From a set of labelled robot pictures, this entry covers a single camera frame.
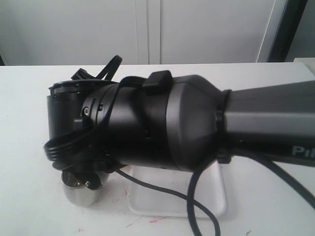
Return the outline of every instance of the stainless steel container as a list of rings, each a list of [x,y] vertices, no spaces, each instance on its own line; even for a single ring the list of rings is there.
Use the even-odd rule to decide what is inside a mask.
[[[104,172],[97,172],[101,179],[102,185],[104,187],[109,174]],[[68,200],[79,207],[88,207],[91,204],[99,200],[103,187],[99,190],[90,190],[85,185],[86,183],[80,182],[73,174],[70,172],[63,171],[61,175],[61,180],[63,184],[63,191]]]

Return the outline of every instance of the white cabinet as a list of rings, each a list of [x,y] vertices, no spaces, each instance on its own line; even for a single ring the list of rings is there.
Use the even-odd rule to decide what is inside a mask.
[[[8,65],[266,61],[286,0],[2,0]]]

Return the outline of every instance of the screw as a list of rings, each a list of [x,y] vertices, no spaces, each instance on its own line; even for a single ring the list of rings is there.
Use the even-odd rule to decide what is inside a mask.
[[[83,109],[83,114],[84,114],[85,116],[88,116],[88,115],[90,114],[90,109],[89,109],[88,107],[85,107],[85,108]]]

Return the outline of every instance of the white table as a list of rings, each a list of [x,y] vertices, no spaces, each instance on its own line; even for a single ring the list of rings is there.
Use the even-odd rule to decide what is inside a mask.
[[[115,174],[102,201],[93,207],[79,208],[67,201],[61,173],[51,167],[42,149],[48,140],[45,96],[48,87],[68,80],[80,67],[0,67],[0,235],[192,235],[187,219],[168,217],[150,223],[157,217],[130,212],[128,181]],[[82,67],[94,75],[102,68]],[[122,65],[115,80],[148,77],[157,70],[170,70],[173,76],[199,74],[219,89],[234,90],[315,79],[301,63],[246,63]],[[315,194],[315,169],[281,166]],[[223,236],[315,235],[315,211],[273,173],[241,157],[222,169],[228,198],[227,210],[219,218]],[[200,220],[199,225],[204,235],[214,235],[209,220]]]

